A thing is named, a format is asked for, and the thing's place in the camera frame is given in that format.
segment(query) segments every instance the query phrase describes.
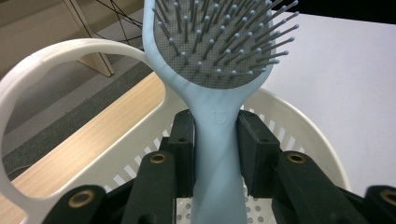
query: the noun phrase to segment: white table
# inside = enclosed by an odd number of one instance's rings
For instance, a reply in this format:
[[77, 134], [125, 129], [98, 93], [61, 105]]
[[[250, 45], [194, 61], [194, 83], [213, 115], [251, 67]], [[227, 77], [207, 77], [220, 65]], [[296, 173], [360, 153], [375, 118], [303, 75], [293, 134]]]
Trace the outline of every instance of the white table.
[[353, 192], [396, 187], [396, 25], [300, 15], [290, 55], [262, 86], [311, 118]]

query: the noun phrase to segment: wooden surface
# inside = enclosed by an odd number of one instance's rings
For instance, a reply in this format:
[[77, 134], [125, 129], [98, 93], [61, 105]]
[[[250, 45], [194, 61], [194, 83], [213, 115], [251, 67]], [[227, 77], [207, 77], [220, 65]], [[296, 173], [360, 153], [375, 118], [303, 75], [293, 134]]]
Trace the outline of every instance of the wooden surface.
[[[50, 195], [134, 127], [163, 97], [163, 84], [151, 73], [12, 183], [28, 196]], [[22, 219], [22, 210], [0, 195], [0, 223]]]

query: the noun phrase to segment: basket handle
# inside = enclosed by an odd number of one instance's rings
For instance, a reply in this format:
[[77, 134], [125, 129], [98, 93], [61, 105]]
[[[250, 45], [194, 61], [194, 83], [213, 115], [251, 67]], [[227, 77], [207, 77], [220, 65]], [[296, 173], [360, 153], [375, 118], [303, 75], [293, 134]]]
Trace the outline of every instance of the basket handle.
[[[19, 62], [0, 82], [0, 155], [7, 122], [18, 97], [28, 87], [40, 80], [59, 63], [75, 61], [82, 56], [103, 52], [130, 56], [149, 65], [143, 51], [134, 47], [104, 39], [83, 38], [68, 40], [43, 48]], [[0, 192], [26, 212], [24, 221], [41, 222], [51, 207], [58, 201], [59, 193], [47, 198], [28, 197], [19, 191], [8, 179], [3, 161], [0, 160]]]

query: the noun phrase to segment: light blue hairbrush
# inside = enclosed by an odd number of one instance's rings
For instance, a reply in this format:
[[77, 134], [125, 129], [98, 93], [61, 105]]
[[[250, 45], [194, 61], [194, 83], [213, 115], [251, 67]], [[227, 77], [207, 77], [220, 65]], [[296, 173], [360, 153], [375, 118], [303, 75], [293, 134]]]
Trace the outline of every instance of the light blue hairbrush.
[[235, 122], [242, 103], [278, 60], [275, 2], [260, 0], [146, 0], [143, 45], [148, 61], [187, 104], [195, 122], [191, 223], [247, 223]]

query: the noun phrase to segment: bristle pad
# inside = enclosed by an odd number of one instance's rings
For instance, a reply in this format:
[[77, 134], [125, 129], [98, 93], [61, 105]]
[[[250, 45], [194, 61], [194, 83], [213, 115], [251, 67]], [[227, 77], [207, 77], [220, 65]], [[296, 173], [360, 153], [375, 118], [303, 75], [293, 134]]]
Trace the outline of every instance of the bristle pad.
[[[265, 50], [276, 35], [269, 33], [259, 40], [256, 38], [272, 25], [271, 2], [157, 0], [156, 8], [160, 10], [154, 20], [158, 50], [173, 70], [197, 85], [211, 89], [236, 88], [259, 76], [267, 64], [277, 62], [270, 57], [271, 49]], [[265, 39], [268, 42], [252, 48]], [[268, 58], [268, 63], [262, 60], [258, 63], [262, 58]]]

